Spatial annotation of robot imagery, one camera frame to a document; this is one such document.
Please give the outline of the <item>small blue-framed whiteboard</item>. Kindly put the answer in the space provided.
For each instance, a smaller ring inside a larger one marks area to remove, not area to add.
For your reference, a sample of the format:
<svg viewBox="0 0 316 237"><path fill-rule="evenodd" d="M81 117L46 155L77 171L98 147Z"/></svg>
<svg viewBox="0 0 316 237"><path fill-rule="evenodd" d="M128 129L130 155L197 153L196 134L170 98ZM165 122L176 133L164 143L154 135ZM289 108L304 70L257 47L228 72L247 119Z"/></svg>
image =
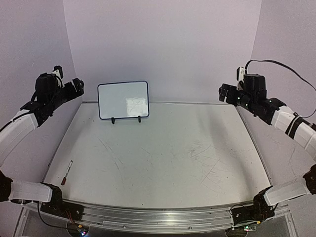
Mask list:
<svg viewBox="0 0 316 237"><path fill-rule="evenodd" d="M101 120L142 119L150 115L149 87L144 80L97 86Z"/></svg>

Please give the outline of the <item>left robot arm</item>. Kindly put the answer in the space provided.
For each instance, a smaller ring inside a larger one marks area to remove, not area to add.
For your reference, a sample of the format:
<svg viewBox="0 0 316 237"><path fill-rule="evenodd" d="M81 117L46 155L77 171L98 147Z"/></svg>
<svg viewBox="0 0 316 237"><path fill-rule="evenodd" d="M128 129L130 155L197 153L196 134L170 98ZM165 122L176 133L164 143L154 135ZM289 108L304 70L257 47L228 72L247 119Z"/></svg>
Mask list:
<svg viewBox="0 0 316 237"><path fill-rule="evenodd" d="M0 162L31 132L39 128L62 104L84 94L84 82L78 78L63 83L63 73L54 67L52 73L41 74L35 85L31 100L0 130ZM39 210L76 221L82 219L84 207L63 200L58 186L14 180L3 173L0 175L0 200L16 204L35 202Z"/></svg>

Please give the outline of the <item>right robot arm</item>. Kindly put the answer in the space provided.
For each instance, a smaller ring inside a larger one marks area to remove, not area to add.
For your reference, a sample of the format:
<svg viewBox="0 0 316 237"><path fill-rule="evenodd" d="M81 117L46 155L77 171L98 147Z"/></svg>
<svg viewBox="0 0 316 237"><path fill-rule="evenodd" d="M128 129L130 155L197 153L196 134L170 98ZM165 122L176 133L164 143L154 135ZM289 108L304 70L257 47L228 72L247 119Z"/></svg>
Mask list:
<svg viewBox="0 0 316 237"><path fill-rule="evenodd" d="M237 86L222 84L219 100L240 106L260 118L267 125L282 131L311 156L316 157L316 125L309 123L277 98L267 98L265 77L246 74ZM316 193L316 167L312 166L302 178L260 191L253 204L231 210L234 224L264 221L275 214L275 207L283 201Z"/></svg>

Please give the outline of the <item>black whiteboard stand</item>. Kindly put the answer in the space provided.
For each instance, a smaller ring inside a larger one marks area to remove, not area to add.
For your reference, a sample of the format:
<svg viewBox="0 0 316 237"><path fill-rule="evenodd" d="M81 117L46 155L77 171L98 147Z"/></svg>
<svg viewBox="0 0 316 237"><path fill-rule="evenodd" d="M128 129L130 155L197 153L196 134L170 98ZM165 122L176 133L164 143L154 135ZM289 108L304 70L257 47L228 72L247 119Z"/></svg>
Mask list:
<svg viewBox="0 0 316 237"><path fill-rule="evenodd" d="M141 123L141 116L138 116L138 117L137 117L137 120L138 120L139 123ZM115 122L116 122L116 119L115 119L114 117L112 117L112 118L111 118L111 123L112 123L112 124L115 124Z"/></svg>

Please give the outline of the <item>right circuit board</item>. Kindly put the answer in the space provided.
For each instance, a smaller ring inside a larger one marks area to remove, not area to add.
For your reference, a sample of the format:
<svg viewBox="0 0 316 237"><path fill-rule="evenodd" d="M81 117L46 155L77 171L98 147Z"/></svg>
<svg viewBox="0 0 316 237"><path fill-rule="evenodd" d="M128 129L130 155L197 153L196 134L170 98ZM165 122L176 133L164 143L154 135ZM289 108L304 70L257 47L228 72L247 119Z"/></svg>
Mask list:
<svg viewBox="0 0 316 237"><path fill-rule="evenodd" d="M257 230L258 224L252 223L243 227L245 232L254 232Z"/></svg>

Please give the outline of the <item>circuit board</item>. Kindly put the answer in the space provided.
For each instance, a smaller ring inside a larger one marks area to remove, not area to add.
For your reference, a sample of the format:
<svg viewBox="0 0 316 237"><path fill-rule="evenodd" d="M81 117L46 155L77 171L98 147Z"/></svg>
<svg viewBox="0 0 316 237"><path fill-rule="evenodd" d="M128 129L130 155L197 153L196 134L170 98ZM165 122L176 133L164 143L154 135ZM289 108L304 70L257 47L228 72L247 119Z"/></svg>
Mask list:
<svg viewBox="0 0 316 237"><path fill-rule="evenodd" d="M245 232L254 232L257 230L258 224L252 223L243 227Z"/></svg>
<svg viewBox="0 0 316 237"><path fill-rule="evenodd" d="M76 236L84 237L88 234L89 227L81 224L75 224L74 234Z"/></svg>

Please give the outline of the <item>left circuit board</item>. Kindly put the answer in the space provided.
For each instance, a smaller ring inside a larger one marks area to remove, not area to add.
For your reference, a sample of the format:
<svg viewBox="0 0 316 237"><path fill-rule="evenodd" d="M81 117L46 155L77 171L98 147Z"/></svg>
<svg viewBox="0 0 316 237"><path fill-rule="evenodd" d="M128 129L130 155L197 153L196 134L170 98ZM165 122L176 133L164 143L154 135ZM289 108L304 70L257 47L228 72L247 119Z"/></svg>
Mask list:
<svg viewBox="0 0 316 237"><path fill-rule="evenodd" d="M88 234L89 227L81 224L75 224L74 234L76 236L84 237Z"/></svg>

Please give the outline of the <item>aluminium front rail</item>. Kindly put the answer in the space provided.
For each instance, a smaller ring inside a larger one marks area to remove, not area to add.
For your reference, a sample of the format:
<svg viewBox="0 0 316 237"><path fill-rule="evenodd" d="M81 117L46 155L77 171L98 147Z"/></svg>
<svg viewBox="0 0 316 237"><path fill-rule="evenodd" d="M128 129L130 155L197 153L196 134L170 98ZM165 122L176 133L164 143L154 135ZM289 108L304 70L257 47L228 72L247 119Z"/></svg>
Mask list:
<svg viewBox="0 0 316 237"><path fill-rule="evenodd" d="M286 220L291 217L290 210L286 204L275 208L273 217L262 222L246 221L234 224L231 210L238 207L251 206L249 203L235 206L222 205L213 207L189 207L189 208L128 208L105 206L77 201L68 202L80 204L84 207L82 219L79 221L54 216L39 210L36 203L29 203L23 207L19 219L19 225L24 225L31 212L36 217L51 217L55 220L65 221L73 224L78 223L85 226L95 226L108 230L119 230L136 233L190 233L210 232L221 229L237 229L255 223L260 225L265 221L284 216Z"/></svg>

